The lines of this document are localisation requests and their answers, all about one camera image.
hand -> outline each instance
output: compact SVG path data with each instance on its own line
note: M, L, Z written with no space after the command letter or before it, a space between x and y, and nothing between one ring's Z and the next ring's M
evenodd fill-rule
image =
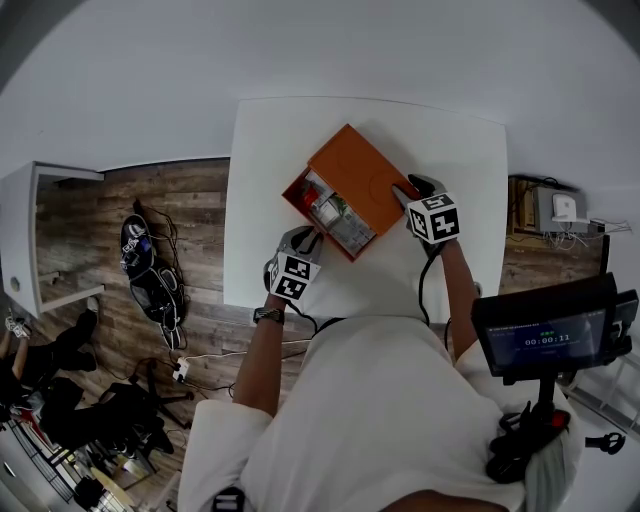
M262 278L267 291L271 288L271 269L278 258L279 252L290 254L304 259L310 263L316 263L320 259L324 236L313 226L300 226L287 231L276 248L276 253L262 267Z
M13 332L18 338L28 338L31 336L31 329L24 324L24 319L8 316L4 319L4 326L8 331Z
M425 176L423 174L409 174L408 178L409 178L409 183L411 183L411 185L413 185L413 187L418 191L421 199L427 199L428 197L442 194L443 192L447 191L447 189L441 182L433 178L430 178L428 176ZM407 223L405 227L409 230L409 232L411 233L411 236L413 236L414 238L418 238L418 240L420 241L420 244L422 245L422 248L424 249L424 252L427 254L429 258L431 258L434 254L437 255L437 253L440 251L440 246L444 242L439 244L430 244L424 241L422 238L417 237L414 234L413 230L411 229L411 220L409 219L409 211L407 209L407 204L415 201L415 199L410 198L397 185L392 185L392 188L393 188L393 193L396 196L396 199L400 202L400 205L402 206L404 214L407 217Z

wristwatch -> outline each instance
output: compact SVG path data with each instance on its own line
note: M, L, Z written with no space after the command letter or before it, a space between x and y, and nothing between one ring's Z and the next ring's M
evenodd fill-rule
M253 323L258 323L263 318L268 318L284 325L284 311L275 308L257 308L253 310Z

orange box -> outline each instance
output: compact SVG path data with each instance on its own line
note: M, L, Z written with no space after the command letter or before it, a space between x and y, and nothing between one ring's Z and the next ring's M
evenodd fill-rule
M301 189L310 170L320 176L375 232L375 237L355 257L309 215L302 201ZM375 238L386 233L404 215L392 185L398 185L409 197L420 199L411 183L351 125L346 124L311 157L308 168L282 195L350 261L355 261Z

box lid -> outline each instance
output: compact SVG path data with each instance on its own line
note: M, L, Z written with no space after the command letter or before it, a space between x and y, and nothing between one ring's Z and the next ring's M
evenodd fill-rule
M405 177L348 124L309 160L309 167L378 235L386 233L404 214L392 185L413 199L420 198Z

power strip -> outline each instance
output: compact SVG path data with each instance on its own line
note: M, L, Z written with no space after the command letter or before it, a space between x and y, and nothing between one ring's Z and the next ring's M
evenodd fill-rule
M184 382L189 371L189 363L184 357L178 358L178 369L173 372L173 379L178 382Z

